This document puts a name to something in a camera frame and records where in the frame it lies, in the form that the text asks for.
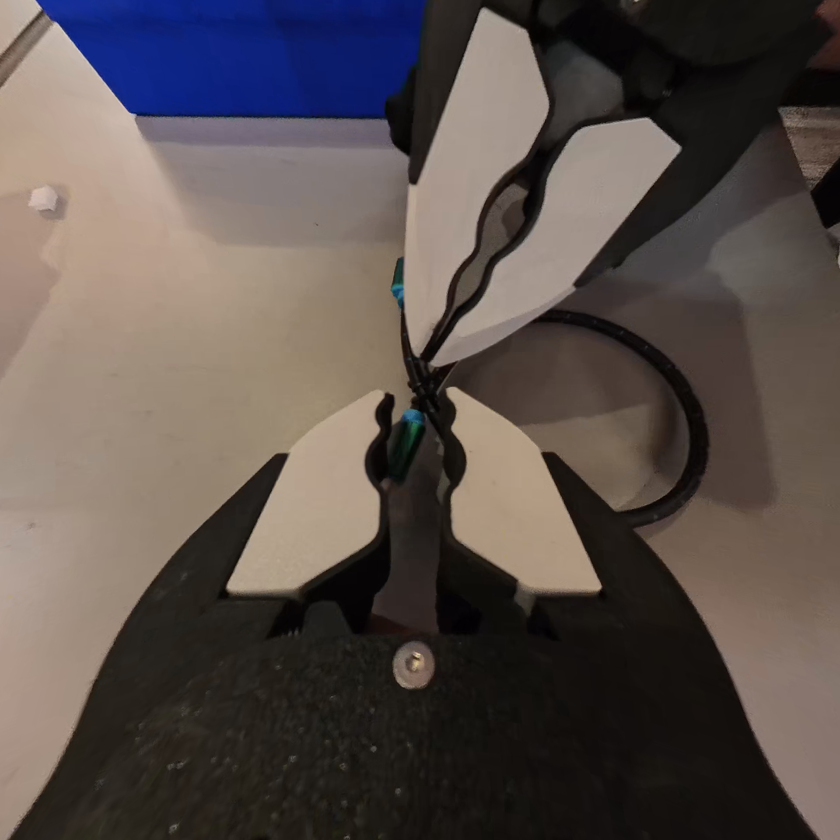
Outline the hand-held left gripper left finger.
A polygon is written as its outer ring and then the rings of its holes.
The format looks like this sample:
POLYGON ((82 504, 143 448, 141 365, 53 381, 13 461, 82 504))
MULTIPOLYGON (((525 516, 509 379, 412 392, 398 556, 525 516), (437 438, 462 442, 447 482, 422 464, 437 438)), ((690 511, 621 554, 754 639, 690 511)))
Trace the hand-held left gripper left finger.
POLYGON ((226 594, 337 604, 361 632, 391 570, 382 482, 394 397, 372 391, 290 449, 226 594))

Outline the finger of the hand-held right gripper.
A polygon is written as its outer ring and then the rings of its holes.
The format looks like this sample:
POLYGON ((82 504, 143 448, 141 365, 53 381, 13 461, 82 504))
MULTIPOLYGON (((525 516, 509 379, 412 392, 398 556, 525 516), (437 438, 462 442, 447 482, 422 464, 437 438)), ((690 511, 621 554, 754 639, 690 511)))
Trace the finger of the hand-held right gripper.
POLYGON ((550 98, 525 28, 482 9, 419 176, 408 187, 403 314, 415 356, 442 334, 491 194, 525 162, 550 98))
POLYGON ((487 350, 573 290, 618 228, 681 152, 651 119, 586 125, 552 164, 520 244, 488 266, 477 304, 456 320, 435 366, 487 350))

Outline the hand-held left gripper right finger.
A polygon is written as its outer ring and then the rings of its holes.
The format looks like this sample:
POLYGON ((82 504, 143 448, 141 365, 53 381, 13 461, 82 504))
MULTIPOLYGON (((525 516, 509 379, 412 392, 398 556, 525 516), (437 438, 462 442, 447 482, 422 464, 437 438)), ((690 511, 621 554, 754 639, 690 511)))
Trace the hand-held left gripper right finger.
POLYGON ((439 629, 520 632, 544 601, 602 582, 542 450, 458 387, 440 403, 439 629))

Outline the black twist tie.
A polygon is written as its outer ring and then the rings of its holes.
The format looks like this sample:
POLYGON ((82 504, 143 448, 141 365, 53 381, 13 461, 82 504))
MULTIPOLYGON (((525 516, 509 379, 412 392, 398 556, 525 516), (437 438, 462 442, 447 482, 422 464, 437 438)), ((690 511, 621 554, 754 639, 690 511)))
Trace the black twist tie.
POLYGON ((451 365, 434 367, 418 357, 404 358, 408 387, 412 393, 411 408, 430 417, 438 412, 438 393, 444 386, 451 365))

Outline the blue storage bin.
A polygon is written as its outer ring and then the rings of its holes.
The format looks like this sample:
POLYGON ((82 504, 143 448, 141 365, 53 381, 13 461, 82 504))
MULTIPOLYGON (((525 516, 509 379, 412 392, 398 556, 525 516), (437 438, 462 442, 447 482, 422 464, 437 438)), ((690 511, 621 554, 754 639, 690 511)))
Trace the blue storage bin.
POLYGON ((144 117, 381 119, 423 1, 42 1, 144 117))

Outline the person's right forearm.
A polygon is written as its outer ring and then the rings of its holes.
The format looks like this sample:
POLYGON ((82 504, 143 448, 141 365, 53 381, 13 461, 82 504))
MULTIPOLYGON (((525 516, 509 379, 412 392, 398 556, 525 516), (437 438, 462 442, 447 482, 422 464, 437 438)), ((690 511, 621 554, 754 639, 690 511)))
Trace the person's right forearm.
POLYGON ((839 1, 824 1, 817 9, 820 19, 832 31, 808 64, 810 69, 839 72, 839 1))

